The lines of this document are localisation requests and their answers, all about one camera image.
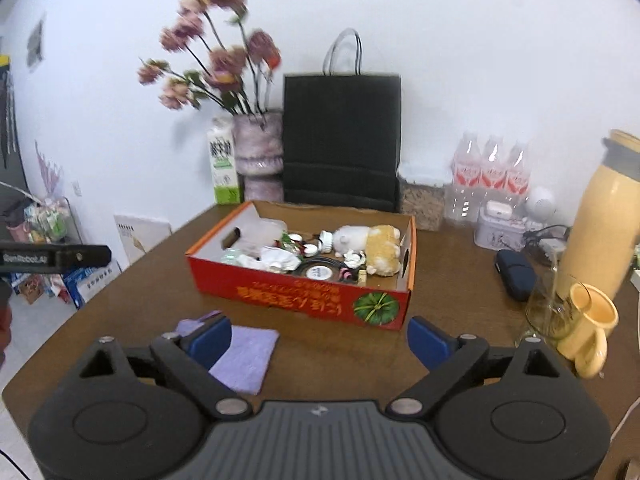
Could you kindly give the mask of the blue white carton box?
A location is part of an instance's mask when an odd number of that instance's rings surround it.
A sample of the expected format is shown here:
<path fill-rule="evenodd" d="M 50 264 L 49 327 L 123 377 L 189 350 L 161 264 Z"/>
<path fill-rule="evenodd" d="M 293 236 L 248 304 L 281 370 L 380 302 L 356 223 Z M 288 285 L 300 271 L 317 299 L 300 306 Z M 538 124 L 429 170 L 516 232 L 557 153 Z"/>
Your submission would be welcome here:
<path fill-rule="evenodd" d="M 80 309 L 119 274 L 119 263 L 112 261 L 103 268 L 78 269 L 65 273 L 63 283 L 73 304 Z"/>

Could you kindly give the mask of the dried pink rose bouquet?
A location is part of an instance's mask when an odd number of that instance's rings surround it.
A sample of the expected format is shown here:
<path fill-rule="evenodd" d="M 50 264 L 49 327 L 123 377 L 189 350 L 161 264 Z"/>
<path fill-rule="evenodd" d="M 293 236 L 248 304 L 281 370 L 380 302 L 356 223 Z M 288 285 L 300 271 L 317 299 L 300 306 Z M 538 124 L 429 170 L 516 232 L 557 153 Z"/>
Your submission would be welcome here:
<path fill-rule="evenodd" d="M 232 116 L 264 116 L 282 54 L 271 35 L 245 27 L 248 0 L 179 0 L 175 23 L 160 31 L 167 53 L 186 53 L 196 66 L 177 70 L 148 58 L 137 70 L 142 86 L 161 84 L 168 110 L 198 110 L 210 101 Z"/>

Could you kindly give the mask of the white round lamp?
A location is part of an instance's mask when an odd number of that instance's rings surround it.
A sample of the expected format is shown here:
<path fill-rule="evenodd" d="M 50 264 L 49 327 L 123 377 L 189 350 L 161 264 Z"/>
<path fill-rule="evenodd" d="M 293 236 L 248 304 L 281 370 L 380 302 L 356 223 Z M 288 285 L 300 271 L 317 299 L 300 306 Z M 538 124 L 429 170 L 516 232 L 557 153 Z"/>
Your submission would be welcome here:
<path fill-rule="evenodd" d="M 525 211 L 528 221 L 546 223 L 556 211 L 554 194 L 543 186 L 531 188 L 526 197 Z"/>

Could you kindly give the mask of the wicker basket with lid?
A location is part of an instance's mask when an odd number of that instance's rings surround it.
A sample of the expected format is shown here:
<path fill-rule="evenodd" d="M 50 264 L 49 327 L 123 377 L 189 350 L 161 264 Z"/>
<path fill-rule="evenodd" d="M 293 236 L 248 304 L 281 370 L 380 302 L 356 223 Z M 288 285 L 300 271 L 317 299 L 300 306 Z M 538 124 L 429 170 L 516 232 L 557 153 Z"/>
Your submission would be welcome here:
<path fill-rule="evenodd" d="M 399 165 L 397 174 L 400 211 L 414 217 L 418 230 L 438 231 L 444 221 L 446 179 L 408 162 Z"/>

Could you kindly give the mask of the purple ceramic vase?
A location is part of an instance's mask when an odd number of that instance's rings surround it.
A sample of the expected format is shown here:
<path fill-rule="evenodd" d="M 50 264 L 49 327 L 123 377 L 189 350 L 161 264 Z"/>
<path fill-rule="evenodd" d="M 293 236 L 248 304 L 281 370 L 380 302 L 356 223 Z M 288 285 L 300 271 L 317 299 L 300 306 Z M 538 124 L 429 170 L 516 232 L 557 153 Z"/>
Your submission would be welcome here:
<path fill-rule="evenodd" d="M 244 200 L 282 203 L 282 113 L 235 116 L 232 133 L 235 167 L 243 183 Z"/>

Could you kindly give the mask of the clear glass cup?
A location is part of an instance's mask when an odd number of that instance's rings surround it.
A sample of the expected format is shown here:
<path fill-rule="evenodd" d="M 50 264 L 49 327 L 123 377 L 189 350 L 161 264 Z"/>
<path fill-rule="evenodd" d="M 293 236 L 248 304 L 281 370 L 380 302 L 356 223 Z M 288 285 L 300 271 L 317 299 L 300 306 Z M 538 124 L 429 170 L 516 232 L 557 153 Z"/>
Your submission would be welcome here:
<path fill-rule="evenodd" d="M 591 292 L 583 282 L 552 268 L 538 278 L 529 296 L 520 341 L 537 338 L 555 346 L 591 306 Z"/>

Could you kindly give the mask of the yellow thermos jug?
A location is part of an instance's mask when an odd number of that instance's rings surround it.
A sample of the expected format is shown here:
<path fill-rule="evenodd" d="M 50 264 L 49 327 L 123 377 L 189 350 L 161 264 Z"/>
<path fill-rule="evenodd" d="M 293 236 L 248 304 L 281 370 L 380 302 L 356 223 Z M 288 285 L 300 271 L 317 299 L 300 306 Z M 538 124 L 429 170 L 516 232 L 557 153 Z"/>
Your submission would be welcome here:
<path fill-rule="evenodd" d="M 560 271 L 613 299 L 639 244 L 639 139 L 614 129 L 582 194 Z"/>

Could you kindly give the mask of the white yellow plush toy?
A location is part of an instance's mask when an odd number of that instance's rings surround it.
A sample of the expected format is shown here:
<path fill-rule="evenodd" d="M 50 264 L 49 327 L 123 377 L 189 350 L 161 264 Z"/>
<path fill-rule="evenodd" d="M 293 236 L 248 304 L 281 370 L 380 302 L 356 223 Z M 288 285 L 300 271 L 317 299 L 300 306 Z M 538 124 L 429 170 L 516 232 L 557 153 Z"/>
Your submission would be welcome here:
<path fill-rule="evenodd" d="M 400 231 L 389 224 L 342 226 L 332 235 L 335 255 L 350 268 L 389 278 L 400 271 Z"/>

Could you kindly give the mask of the pack of water bottles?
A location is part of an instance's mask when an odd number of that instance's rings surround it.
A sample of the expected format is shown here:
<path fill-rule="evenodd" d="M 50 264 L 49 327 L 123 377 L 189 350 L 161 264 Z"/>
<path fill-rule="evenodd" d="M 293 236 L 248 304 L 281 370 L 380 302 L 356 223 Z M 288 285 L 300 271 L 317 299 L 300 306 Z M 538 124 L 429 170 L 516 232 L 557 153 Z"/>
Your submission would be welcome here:
<path fill-rule="evenodd" d="M 481 216 L 512 220 L 529 188 L 528 143 L 518 141 L 506 150 L 500 136 L 491 136 L 480 146 L 476 133 L 465 132 L 450 169 L 446 220 L 476 223 Z"/>

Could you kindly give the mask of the pale green pouch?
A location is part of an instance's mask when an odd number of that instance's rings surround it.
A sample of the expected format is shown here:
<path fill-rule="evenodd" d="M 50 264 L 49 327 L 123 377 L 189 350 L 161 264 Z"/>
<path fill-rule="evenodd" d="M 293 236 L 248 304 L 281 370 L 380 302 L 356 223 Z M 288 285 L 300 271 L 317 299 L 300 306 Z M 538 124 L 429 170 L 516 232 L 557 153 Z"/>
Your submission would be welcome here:
<path fill-rule="evenodd" d="M 258 259 L 234 248 L 225 249 L 220 257 L 220 262 L 245 269 L 260 270 L 262 268 L 262 263 Z"/>

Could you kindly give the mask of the clear plastic container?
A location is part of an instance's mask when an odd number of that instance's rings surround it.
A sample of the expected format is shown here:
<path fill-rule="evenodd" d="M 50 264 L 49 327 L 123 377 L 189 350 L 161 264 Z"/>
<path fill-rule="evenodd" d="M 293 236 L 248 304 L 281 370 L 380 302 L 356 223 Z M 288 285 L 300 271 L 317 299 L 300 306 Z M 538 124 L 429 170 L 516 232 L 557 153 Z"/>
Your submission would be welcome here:
<path fill-rule="evenodd" d="M 240 237 L 234 248 L 245 255 L 259 258 L 262 248 L 272 247 L 288 232 L 288 226 L 281 220 L 258 218 L 239 227 Z"/>

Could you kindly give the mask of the purple knitted cloth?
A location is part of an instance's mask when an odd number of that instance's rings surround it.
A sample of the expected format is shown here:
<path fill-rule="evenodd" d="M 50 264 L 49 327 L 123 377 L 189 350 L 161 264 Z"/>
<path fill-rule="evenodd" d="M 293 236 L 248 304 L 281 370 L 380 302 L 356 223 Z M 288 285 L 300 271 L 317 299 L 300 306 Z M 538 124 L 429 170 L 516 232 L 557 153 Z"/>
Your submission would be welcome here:
<path fill-rule="evenodd" d="M 276 330 L 233 325 L 231 344 L 209 374 L 235 392 L 257 396 L 276 348 Z"/>

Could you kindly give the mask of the white board on floor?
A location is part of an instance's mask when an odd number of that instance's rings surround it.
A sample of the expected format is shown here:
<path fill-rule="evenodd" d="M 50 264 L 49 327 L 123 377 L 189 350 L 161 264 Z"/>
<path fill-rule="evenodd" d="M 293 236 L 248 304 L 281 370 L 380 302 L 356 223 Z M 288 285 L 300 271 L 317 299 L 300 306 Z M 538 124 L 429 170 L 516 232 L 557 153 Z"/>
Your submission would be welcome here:
<path fill-rule="evenodd" d="M 133 264 L 172 234 L 166 220 L 115 214 L 116 228 L 129 264 Z"/>

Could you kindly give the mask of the white round cream tin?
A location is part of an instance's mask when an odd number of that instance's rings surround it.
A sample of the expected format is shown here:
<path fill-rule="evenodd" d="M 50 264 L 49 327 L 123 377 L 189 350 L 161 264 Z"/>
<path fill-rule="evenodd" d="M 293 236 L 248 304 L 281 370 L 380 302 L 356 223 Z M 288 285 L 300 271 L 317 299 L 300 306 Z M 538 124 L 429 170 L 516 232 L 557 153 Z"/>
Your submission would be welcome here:
<path fill-rule="evenodd" d="M 308 266 L 304 275 L 310 280 L 329 281 L 333 278 L 334 270 L 327 264 L 314 264 L 313 266 Z"/>

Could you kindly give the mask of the black paper bag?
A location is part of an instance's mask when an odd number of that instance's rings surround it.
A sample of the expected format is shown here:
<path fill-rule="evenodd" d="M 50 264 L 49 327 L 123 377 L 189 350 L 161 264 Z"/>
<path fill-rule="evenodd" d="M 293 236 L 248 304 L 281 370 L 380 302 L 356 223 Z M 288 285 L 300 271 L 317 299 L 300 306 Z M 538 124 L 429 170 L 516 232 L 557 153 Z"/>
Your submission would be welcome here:
<path fill-rule="evenodd" d="M 286 202 L 398 211 L 401 78 L 361 66 L 361 38 L 348 28 L 320 74 L 284 77 Z"/>

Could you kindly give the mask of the dark blue glasses case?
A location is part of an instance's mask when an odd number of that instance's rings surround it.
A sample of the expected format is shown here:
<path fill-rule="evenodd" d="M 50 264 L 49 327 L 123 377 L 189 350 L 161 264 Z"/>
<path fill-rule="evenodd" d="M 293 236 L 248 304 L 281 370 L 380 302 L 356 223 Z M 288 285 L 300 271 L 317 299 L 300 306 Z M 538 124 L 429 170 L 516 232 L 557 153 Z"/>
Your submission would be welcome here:
<path fill-rule="evenodd" d="M 495 256 L 495 268 L 506 293 L 515 301 L 527 302 L 537 283 L 537 274 L 520 253 L 501 249 Z"/>

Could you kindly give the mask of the green white milk carton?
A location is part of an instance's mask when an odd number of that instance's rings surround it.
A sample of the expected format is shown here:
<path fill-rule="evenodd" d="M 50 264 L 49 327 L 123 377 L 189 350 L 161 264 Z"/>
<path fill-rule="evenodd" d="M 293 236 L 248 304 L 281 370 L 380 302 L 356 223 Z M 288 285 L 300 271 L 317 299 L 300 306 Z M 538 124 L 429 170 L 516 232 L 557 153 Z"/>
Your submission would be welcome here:
<path fill-rule="evenodd" d="M 230 117 L 215 117 L 207 131 L 210 170 L 218 205 L 242 203 L 242 191 L 235 168 L 233 122 Z"/>

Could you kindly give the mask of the yellow ceramic cup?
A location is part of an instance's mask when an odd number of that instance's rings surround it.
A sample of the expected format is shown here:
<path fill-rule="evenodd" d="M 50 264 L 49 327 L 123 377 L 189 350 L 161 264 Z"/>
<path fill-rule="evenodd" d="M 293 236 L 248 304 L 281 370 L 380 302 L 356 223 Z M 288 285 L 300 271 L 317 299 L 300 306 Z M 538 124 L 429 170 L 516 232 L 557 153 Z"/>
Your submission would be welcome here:
<path fill-rule="evenodd" d="M 602 290 L 589 284 L 574 283 L 568 289 L 568 303 L 575 310 L 568 333 L 556 350 L 572 361 L 581 378 L 600 373 L 608 357 L 608 336 L 618 324 L 613 301 Z"/>

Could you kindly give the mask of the red cardboard box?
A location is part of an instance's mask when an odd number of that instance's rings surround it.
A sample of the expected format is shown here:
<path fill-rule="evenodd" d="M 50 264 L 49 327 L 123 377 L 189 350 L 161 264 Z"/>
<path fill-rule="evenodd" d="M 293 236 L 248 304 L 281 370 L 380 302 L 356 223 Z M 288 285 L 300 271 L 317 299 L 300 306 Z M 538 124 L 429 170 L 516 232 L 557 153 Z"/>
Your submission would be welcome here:
<path fill-rule="evenodd" d="M 391 278 L 370 276 L 367 283 L 314 280 L 232 266 L 222 261 L 226 239 L 261 218 L 282 220 L 298 234 L 341 226 L 382 226 L 400 232 L 400 271 Z M 236 207 L 186 251 L 196 287 L 204 294 L 261 307 L 299 312 L 313 318 L 400 330 L 416 281 L 416 222 L 405 214 L 352 207 L 249 202 Z"/>

